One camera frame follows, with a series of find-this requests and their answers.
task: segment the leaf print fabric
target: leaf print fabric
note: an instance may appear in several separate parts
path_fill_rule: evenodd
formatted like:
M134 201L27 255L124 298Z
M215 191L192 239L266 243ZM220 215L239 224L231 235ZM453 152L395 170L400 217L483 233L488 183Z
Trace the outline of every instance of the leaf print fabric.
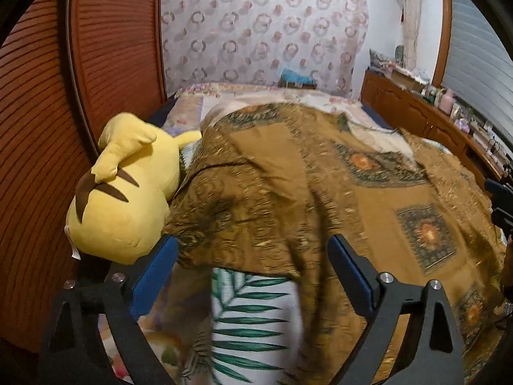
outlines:
M296 285L212 272L212 383L276 383L295 366L302 325Z

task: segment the wooden cabinet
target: wooden cabinet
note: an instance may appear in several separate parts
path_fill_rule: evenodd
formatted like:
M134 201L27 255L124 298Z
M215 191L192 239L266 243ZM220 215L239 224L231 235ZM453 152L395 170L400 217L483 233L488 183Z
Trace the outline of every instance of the wooden cabinet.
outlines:
M404 99L403 109L401 125L398 127L408 129L411 134L416 136L425 137L426 132L429 131L430 123L433 121L429 110L419 106L419 101L416 99L408 99L407 97Z
M420 96L403 91L388 78L371 71L365 74L361 101L372 107L390 126L437 141L456 155L484 190L486 178L501 179L486 152L463 133L444 113Z
M441 121L431 124L425 137L440 142L456 156L460 155L465 147L465 138Z

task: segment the brown patterned fabric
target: brown patterned fabric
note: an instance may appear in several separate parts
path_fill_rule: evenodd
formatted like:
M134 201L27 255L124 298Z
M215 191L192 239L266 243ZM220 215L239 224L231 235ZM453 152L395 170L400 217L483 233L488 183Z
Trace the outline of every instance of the brown patterned fabric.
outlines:
M365 327L325 254L334 234L402 282L441 280L468 346L489 326L500 247L488 200L458 163L439 163L439 151L405 136L417 166L375 152L336 116L290 104L249 107L205 132L171 204L166 231L179 239L182 265L297 281L301 384L329 383ZM390 372L406 322L376 380Z

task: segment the window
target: window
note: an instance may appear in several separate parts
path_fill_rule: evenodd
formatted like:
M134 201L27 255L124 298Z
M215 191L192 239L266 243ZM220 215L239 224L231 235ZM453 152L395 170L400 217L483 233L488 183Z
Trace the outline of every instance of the window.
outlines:
M450 34L446 37L447 63L443 75L439 74L442 86L453 89L511 144L513 61L471 0L450 0L450 10L444 15L447 12L451 18L444 20L444 27Z

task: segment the blue clamp pad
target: blue clamp pad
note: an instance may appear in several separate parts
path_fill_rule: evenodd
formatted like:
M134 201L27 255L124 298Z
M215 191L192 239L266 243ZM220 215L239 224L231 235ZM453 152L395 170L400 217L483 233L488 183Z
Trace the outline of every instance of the blue clamp pad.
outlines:
M355 313L368 320L380 301L378 272L367 258L356 254L342 235L332 236L327 249L328 259Z
M177 260L178 242L169 236L133 287L130 314L135 320L151 311Z

